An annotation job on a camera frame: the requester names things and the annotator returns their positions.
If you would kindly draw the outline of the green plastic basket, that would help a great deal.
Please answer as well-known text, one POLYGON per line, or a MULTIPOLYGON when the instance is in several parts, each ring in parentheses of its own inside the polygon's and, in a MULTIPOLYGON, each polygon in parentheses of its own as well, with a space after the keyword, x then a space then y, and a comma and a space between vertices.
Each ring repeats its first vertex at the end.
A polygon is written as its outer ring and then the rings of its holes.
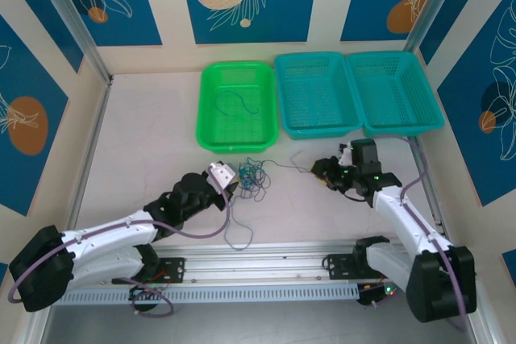
POLYGON ((278 138, 273 69, 259 61, 229 61, 201 73, 196 138, 218 154, 260 153, 278 138))

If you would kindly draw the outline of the teal plastic basket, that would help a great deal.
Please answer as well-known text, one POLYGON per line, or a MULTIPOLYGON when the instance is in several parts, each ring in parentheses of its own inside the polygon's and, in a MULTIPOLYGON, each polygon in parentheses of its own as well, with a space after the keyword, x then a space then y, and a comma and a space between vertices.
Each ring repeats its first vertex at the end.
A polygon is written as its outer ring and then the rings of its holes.
POLYGON ((418 136, 444 118, 417 57, 411 52, 363 52, 346 58, 368 137, 418 136))
POLYGON ((291 139, 342 137, 363 125, 344 56, 303 52, 274 60, 281 120, 291 139))

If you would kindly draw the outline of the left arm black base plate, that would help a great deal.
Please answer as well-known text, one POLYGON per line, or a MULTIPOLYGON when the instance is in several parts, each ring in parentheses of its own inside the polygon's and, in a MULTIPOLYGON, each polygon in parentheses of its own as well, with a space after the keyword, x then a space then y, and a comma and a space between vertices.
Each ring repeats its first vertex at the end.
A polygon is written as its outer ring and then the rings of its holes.
POLYGON ((156 262, 143 264, 141 259, 135 260, 138 271, 133 276, 119 276, 111 280, 112 284, 129 284, 126 278, 142 284, 181 284, 185 273, 184 258, 158 258, 156 262))

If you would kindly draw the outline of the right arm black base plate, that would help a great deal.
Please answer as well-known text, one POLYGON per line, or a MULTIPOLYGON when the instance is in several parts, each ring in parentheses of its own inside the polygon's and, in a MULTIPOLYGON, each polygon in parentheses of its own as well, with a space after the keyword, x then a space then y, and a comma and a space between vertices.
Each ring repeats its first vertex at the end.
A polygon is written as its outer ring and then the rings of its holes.
POLYGON ((330 254, 322 259, 322 268, 331 280, 379 280, 382 274, 353 254, 330 254))

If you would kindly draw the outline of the aluminium corner post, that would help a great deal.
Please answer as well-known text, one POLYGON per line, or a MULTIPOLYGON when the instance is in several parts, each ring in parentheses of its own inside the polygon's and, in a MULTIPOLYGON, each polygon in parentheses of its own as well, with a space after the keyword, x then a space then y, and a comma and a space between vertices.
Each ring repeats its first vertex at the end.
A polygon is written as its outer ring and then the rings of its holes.
POLYGON ((70 34, 76 41, 77 45, 84 54, 84 57, 89 61, 94 72, 102 83, 110 88, 112 84, 112 75, 108 70, 97 45, 89 33, 83 19, 79 15, 72 0, 50 0, 54 8, 58 12, 61 20, 68 28, 70 34))
POLYGON ((407 36, 406 44, 403 48, 405 52, 416 52, 434 22, 436 15, 439 13, 444 1, 445 0, 425 1, 412 30, 407 36))

